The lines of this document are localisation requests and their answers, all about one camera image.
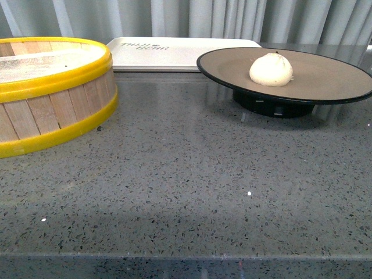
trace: black base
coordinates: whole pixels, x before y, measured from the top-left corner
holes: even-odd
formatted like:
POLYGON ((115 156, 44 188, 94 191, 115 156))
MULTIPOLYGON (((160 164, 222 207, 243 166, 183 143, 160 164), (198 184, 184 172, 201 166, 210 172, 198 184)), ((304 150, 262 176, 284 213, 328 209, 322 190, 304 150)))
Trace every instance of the black base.
POLYGON ((314 105, 298 105, 293 103, 267 101, 249 96, 246 92, 234 90, 234 100, 243 108, 260 115, 277 118, 294 118, 308 115, 313 111, 314 105))

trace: gray curtain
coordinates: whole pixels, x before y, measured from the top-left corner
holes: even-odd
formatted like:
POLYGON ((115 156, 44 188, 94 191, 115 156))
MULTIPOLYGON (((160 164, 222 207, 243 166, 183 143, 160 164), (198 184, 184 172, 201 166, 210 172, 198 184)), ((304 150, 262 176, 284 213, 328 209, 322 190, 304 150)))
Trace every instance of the gray curtain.
POLYGON ((0 0, 0 37, 368 45, 372 0, 0 0))

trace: white tray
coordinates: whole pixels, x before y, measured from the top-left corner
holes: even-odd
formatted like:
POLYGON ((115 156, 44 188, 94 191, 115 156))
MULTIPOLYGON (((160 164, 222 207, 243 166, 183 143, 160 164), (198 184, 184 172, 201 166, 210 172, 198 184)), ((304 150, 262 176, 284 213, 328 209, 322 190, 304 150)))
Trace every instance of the white tray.
POLYGON ((114 71, 199 71, 196 60, 220 48, 260 47, 250 40, 123 37, 107 44, 114 71))

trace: bamboo steamer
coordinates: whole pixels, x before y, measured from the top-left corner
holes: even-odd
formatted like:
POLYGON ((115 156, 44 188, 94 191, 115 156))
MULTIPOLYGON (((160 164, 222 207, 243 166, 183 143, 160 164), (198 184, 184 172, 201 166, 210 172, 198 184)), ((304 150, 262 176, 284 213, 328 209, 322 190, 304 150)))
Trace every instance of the bamboo steamer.
POLYGON ((116 109, 109 48, 80 38, 0 40, 0 158, 69 141, 116 109))

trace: wooden slat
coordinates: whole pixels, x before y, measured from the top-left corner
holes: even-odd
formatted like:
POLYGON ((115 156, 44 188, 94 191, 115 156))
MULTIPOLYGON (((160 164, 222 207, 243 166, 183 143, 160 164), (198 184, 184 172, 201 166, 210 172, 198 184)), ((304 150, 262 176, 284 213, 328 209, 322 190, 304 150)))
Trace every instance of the wooden slat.
POLYGON ((4 56, 14 56, 14 52, 12 49, 12 45, 10 42, 5 42, 4 44, 0 44, 0 57, 4 56))
POLYGON ((26 100, 4 103, 4 107, 20 139, 40 135, 26 100))
POLYGON ((62 51, 65 49, 78 48, 81 49, 81 44, 78 42, 51 42, 53 51, 62 51))
POLYGON ((84 43, 82 43, 81 44, 81 49, 83 51, 90 51, 91 50, 91 45, 90 44, 84 44, 84 43))
POLYGON ((109 94, 110 99, 112 99, 116 92, 114 72, 112 68, 105 74, 105 78, 106 78, 106 85, 108 87, 108 94, 109 94))
POLYGON ((70 99, 74 106, 76 119, 78 121, 87 118, 91 115, 88 99, 83 86, 73 87, 69 89, 70 99))
POLYGON ((31 98, 27 102, 41 134, 59 129, 57 117, 55 116, 49 95, 31 98))
POLYGON ((68 90, 50 94, 50 97, 61 128, 77 122, 68 90))
POLYGON ((49 41, 40 41, 37 42, 39 49, 41 52, 50 52, 52 51, 51 42, 49 41))
POLYGON ((2 103, 0 103, 0 127, 0 142, 18 140, 18 136, 2 103))
POLYGON ((28 50, 25 42, 11 42, 15 55, 28 54, 28 50))
POLYGON ((95 79, 95 84, 98 89, 99 99, 101 100, 102 107, 106 106, 110 102, 110 96, 108 93, 105 75, 102 75, 95 79))
POLYGON ((91 114, 96 113, 102 108, 101 100, 99 99, 98 89, 95 81, 92 80, 84 84, 85 94, 88 99, 89 109, 91 114))
POLYGON ((26 42, 25 47, 27 49, 27 53, 40 53, 40 47, 38 42, 26 42))

